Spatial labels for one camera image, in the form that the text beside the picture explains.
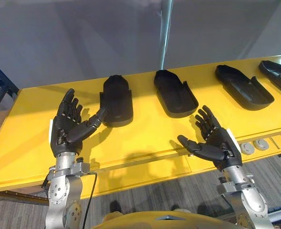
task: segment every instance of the robotic arm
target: robotic arm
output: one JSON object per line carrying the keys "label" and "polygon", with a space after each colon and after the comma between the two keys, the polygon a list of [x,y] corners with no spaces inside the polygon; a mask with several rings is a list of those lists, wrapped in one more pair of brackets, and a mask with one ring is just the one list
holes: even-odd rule
{"label": "robotic arm", "polygon": [[213,161],[223,173],[219,180],[218,192],[232,205],[237,224],[250,229],[273,229],[268,217],[268,207],[264,197],[258,191],[251,174],[242,167],[238,143],[231,132],[222,128],[207,106],[199,109],[196,125],[206,143],[196,143],[179,135],[180,143],[195,156]]}
{"label": "robotic arm", "polygon": [[53,119],[51,149],[56,165],[49,168],[47,180],[51,181],[48,198],[49,209],[46,229],[77,229],[81,219],[81,176],[90,173],[89,164],[79,156],[82,141],[92,135],[105,117],[105,108],[81,123],[82,106],[74,98],[74,90],[64,96]]}

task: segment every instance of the yellow tabletop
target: yellow tabletop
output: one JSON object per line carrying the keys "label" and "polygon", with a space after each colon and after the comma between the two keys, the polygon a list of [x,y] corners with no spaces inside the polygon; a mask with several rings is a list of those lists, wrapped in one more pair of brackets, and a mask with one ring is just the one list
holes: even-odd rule
{"label": "yellow tabletop", "polygon": [[[281,63],[281,56],[220,62],[171,69],[181,81],[187,81],[200,106],[207,105],[220,124],[230,128],[238,142],[281,134],[281,91],[258,69],[261,60]],[[259,111],[243,109],[215,77],[218,64],[238,68],[259,82],[275,101]],[[195,127],[194,115],[170,118],[164,112],[154,89],[155,72],[126,75],[132,90],[134,119],[127,126],[107,128],[103,125],[83,142],[80,156],[99,171],[95,194],[110,193],[128,187],[154,183],[213,168],[212,163],[184,156],[177,136],[203,141]],[[99,108],[99,92],[106,78],[61,83],[22,89],[9,116],[0,129],[0,191],[40,184],[55,158],[48,143],[49,121],[69,88],[84,106],[82,118]],[[281,148],[262,151],[256,158],[281,153]],[[82,197],[90,194],[92,177],[83,178]]]}

